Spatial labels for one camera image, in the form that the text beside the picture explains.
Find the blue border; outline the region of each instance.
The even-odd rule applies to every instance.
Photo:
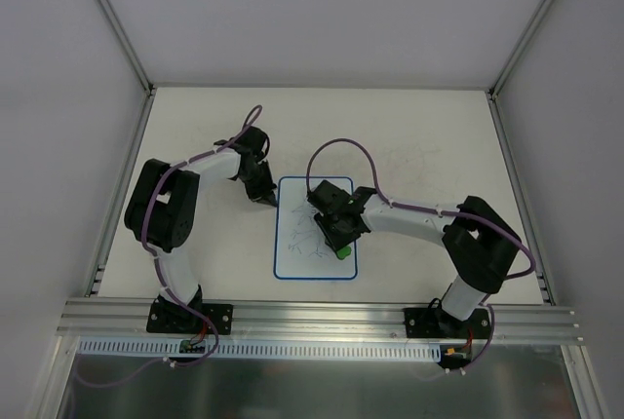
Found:
[[[282,180],[285,178],[305,178],[305,175],[284,175],[277,182],[277,210],[275,214],[275,246],[273,247],[273,276],[281,281],[352,281],[358,276],[358,247],[357,242],[353,243],[355,251],[355,274],[350,278],[285,278],[277,274],[277,237],[278,226],[280,224],[280,192],[282,190]],[[346,178],[351,182],[351,193],[353,193],[353,180],[345,175],[310,175],[310,178]]]

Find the perforated metal strip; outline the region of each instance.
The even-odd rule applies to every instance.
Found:
[[[181,339],[81,338],[80,354],[139,357],[198,357],[180,354]],[[428,344],[403,343],[315,343],[222,340],[216,358],[300,359],[341,361],[439,362],[440,348]]]

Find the robotic arm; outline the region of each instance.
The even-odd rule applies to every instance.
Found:
[[[314,219],[338,258],[349,254],[348,245],[369,232],[395,232],[445,248],[458,276],[442,298],[436,318],[440,329],[449,336],[457,332],[488,294],[500,290],[518,253],[514,244],[479,222],[393,208],[381,200],[374,188],[359,187],[349,195],[324,180],[308,194],[308,202],[319,211]],[[449,207],[427,206],[408,200],[397,202],[428,209],[469,212],[519,239],[478,197],[468,197],[463,204]]]
[[[266,152],[268,136],[261,129],[248,127],[228,148],[174,171],[159,192],[149,219],[147,242],[156,249],[169,289],[186,305],[201,304],[201,288],[188,260],[186,241],[193,229],[197,197],[218,180],[240,179],[253,202],[277,206]],[[225,140],[215,145],[222,146]],[[145,163],[124,215],[124,224],[140,241],[149,200],[170,164],[151,159]],[[163,302],[176,304],[161,289]]]

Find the white board with blue border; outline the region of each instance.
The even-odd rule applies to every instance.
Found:
[[[314,188],[322,180],[353,193],[349,177],[310,177]],[[280,280],[353,280],[358,275],[356,244],[340,260],[325,244],[314,221],[317,211],[306,200],[305,177],[282,177],[278,186],[273,273]]]

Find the reflective surface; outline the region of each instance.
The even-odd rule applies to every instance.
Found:
[[[93,382],[119,379],[145,359],[86,356]],[[493,346],[466,376],[426,382],[434,364],[213,360],[187,370],[157,364],[128,384],[93,390],[71,383],[74,418],[578,417],[559,348]],[[71,417],[71,401],[60,417]]]

